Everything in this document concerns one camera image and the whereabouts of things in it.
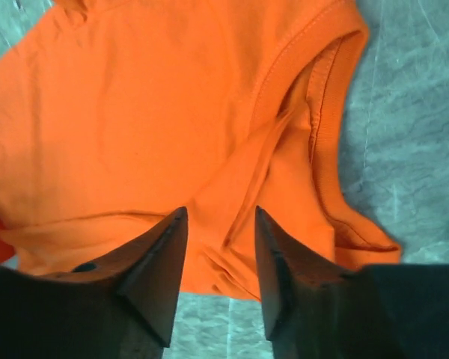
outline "t-shirt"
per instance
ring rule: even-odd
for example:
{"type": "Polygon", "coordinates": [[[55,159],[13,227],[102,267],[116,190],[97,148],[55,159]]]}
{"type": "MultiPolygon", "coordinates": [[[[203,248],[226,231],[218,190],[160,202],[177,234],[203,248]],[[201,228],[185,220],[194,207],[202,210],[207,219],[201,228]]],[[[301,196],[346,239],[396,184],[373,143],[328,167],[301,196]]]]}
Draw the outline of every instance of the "t-shirt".
{"type": "Polygon", "coordinates": [[[60,0],[0,60],[0,241],[70,271],[186,206],[181,290],[260,299],[254,213],[349,269],[400,246],[345,202],[352,0],[60,0]]]}

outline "floor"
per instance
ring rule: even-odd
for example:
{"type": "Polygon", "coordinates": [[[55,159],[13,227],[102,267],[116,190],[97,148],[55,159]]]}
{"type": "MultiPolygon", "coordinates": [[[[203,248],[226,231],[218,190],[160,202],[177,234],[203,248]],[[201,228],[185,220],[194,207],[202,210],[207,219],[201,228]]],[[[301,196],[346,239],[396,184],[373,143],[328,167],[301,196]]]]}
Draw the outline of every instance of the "floor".
{"type": "MultiPolygon", "coordinates": [[[[0,0],[0,56],[50,6],[0,0]]],[[[372,38],[340,140],[348,202],[404,245],[449,263],[449,0],[358,0],[372,38]]],[[[182,294],[165,358],[272,358],[260,305],[182,294]]]]}

